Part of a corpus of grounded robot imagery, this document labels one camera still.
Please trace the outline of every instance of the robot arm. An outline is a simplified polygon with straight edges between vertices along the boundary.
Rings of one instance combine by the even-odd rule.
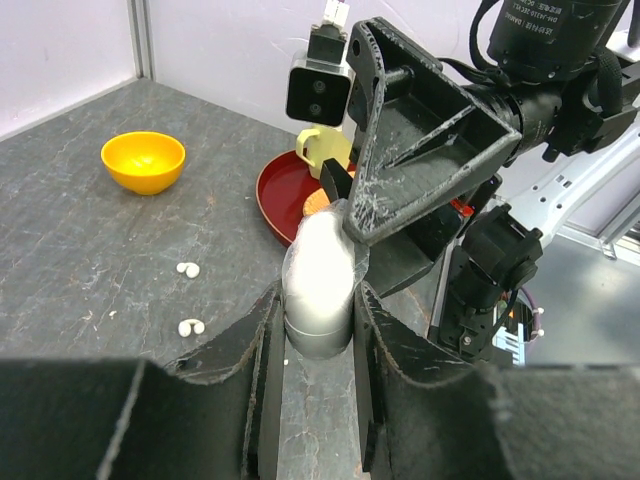
[[[445,267],[443,311],[430,339],[470,361],[492,357],[494,325],[501,324],[495,306],[515,297],[542,255],[542,232],[512,218],[508,205],[480,215],[501,183],[496,172],[542,143],[547,161],[611,145],[635,120],[640,94],[640,65],[605,48],[629,0],[506,0],[490,39],[492,65],[476,35],[496,3],[483,0],[471,26],[474,67],[436,59],[374,18],[354,25],[348,45],[336,36],[342,43],[334,44],[331,70],[317,59],[314,37],[340,29],[315,28],[310,68],[298,63],[292,71],[287,108],[293,118],[337,125],[346,106],[357,125],[355,179],[329,161],[321,183],[332,200],[349,199],[344,230],[371,246],[366,280],[380,295],[428,273],[465,235]],[[335,74],[343,48],[355,72],[348,100],[347,77]],[[444,63],[471,84],[457,85]],[[328,88],[310,88],[318,81]]]

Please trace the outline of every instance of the red component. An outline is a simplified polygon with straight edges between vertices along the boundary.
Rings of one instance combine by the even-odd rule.
[[[471,208],[469,205],[464,205],[457,198],[451,200],[451,205],[453,206],[453,208],[458,210],[458,213],[462,215],[464,218],[469,218],[474,213],[473,208]]]
[[[351,165],[349,171],[355,170]],[[256,182],[256,199],[269,229],[284,246],[291,245],[302,220],[305,200],[318,190],[320,182],[295,151],[271,160]]]

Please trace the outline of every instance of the gray table surface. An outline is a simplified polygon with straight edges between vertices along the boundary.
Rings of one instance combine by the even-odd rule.
[[[157,130],[187,149],[180,180],[141,197],[100,160],[114,135]],[[134,82],[0,143],[0,355],[144,356],[164,364],[240,318],[279,274],[255,181],[294,137],[150,81]],[[194,280],[178,262],[202,271]],[[437,274],[386,300],[428,328]],[[181,338],[180,320],[206,331]],[[326,362],[287,345],[279,478],[367,478],[351,348]]]

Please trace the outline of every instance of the printed label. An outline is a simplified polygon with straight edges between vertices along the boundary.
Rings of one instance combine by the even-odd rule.
[[[550,42],[556,39],[570,8],[554,5],[557,0],[512,0],[502,9],[503,17],[522,28],[528,36]]]

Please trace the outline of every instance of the white bottle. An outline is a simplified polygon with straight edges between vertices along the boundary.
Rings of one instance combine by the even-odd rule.
[[[352,333],[354,246],[342,232],[342,215],[326,210],[307,217],[282,271],[285,327],[293,347],[313,359],[343,351]]]

